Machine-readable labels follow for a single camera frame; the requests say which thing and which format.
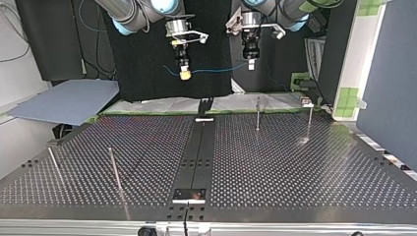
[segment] blue cable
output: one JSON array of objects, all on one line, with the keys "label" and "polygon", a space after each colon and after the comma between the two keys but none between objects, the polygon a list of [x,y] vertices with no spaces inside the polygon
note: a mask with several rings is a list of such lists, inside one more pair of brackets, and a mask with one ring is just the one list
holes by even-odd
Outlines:
[{"label": "blue cable", "polygon": [[86,1],[86,0],[81,1],[81,3],[80,3],[80,7],[79,7],[79,17],[80,17],[80,21],[81,21],[81,23],[83,23],[83,25],[84,25],[87,29],[89,29],[89,30],[92,30],[92,31],[99,31],[99,32],[107,32],[107,30],[102,30],[102,29],[93,29],[93,28],[91,28],[91,27],[87,26],[86,22],[84,22],[83,16],[81,15],[81,10],[82,10],[82,8],[83,8],[83,5],[84,5],[84,2],[85,2],[85,1]]},{"label": "blue cable", "polygon": [[[235,70],[237,70],[237,69],[239,69],[239,68],[241,68],[241,67],[243,67],[243,66],[245,66],[245,65],[248,65],[248,63],[243,63],[243,64],[240,64],[239,66],[236,66],[236,67],[233,67],[233,68],[229,68],[229,69],[202,69],[202,70],[195,70],[195,71],[192,71],[191,73],[192,73],[192,74],[196,74],[196,73],[204,73],[204,72],[207,72],[207,73],[222,73],[222,72],[229,72],[229,71],[235,71]],[[169,68],[168,68],[167,66],[165,66],[165,65],[163,65],[163,68],[165,68],[165,69],[166,69],[166,71],[168,71],[168,73],[169,73],[169,74],[171,74],[172,76],[176,76],[176,77],[180,76],[179,74],[177,74],[177,73],[175,73],[175,72],[171,71],[171,69],[169,69]]]}]

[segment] metal rod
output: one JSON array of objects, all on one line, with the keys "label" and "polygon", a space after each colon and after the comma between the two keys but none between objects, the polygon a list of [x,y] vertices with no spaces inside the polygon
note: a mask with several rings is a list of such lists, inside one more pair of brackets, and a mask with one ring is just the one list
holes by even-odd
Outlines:
[{"label": "metal rod", "polygon": [[55,155],[53,154],[52,148],[49,147],[48,148],[48,151],[49,151],[49,154],[50,154],[50,156],[52,158],[53,165],[55,165],[55,168],[59,168],[58,163],[56,162],[56,159],[55,159]]},{"label": "metal rod", "polygon": [[313,108],[314,107],[310,108],[309,126],[312,124]]},{"label": "metal rod", "polygon": [[260,130],[261,125],[261,98],[258,97],[257,101],[257,131]]},{"label": "metal rod", "polygon": [[257,131],[260,130],[260,121],[261,121],[261,111],[258,111],[258,117],[257,117]]},{"label": "metal rod", "polygon": [[119,187],[119,190],[123,190],[122,183],[120,182],[120,178],[119,178],[119,171],[117,170],[116,159],[114,158],[114,154],[113,154],[113,148],[109,147],[108,153],[110,154],[111,164],[113,165],[113,170],[114,170],[114,175],[116,177],[117,186]]}]

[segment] metal table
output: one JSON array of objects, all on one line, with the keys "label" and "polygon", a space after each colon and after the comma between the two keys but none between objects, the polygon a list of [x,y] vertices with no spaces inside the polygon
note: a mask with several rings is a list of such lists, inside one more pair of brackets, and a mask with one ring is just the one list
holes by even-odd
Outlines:
[{"label": "metal table", "polygon": [[[260,131],[256,114],[203,123],[193,116],[101,117],[52,149],[59,168],[45,151],[0,181],[0,229],[54,220],[96,227],[105,220],[112,230],[162,224],[178,232],[184,223],[271,232],[282,224],[353,223],[352,231],[417,225],[417,183],[343,125],[315,113],[309,126],[308,116],[264,114]],[[206,203],[175,205],[176,189],[204,189]]]}]

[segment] white wall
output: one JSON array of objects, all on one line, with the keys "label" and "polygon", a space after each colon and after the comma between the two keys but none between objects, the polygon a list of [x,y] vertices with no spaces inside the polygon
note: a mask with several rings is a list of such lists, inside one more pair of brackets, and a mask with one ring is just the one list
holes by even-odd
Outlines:
[{"label": "white wall", "polygon": [[[0,0],[15,7],[14,0]],[[12,21],[18,30],[22,30],[20,22],[4,7],[1,11]],[[0,61],[21,55],[27,44],[19,38],[12,26],[0,16]],[[30,52],[23,58],[0,63],[0,108],[17,100],[32,96],[47,89],[37,70],[33,55]]]},{"label": "white wall", "polygon": [[[0,0],[16,9],[14,0]],[[1,12],[22,30],[16,17],[1,7]],[[0,61],[21,55],[27,44],[19,38],[0,12]],[[41,79],[31,51],[23,58],[0,63],[0,179],[28,159],[42,152],[53,139],[52,123],[6,116],[4,113],[19,102],[47,89]]]}]

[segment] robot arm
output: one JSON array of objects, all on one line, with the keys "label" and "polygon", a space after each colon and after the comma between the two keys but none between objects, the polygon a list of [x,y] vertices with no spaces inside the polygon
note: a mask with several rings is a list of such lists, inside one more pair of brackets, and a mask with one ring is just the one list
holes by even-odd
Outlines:
[{"label": "robot arm", "polygon": [[[261,56],[258,42],[262,28],[272,28],[272,37],[282,39],[286,35],[284,29],[298,30],[300,25],[307,22],[311,12],[303,6],[315,9],[315,1],[317,0],[242,0],[241,7],[226,27],[229,34],[242,34],[242,43],[245,46],[243,57],[248,60],[249,70],[255,70],[255,62]],[[267,19],[272,24],[265,24]]]},{"label": "robot arm", "polygon": [[123,35],[139,30],[149,31],[149,26],[163,18],[166,19],[166,36],[175,50],[175,59],[181,69],[180,77],[186,81],[191,78],[189,43],[206,43],[208,34],[191,30],[187,22],[192,15],[185,15],[182,0],[95,0],[113,19],[114,26]]}]

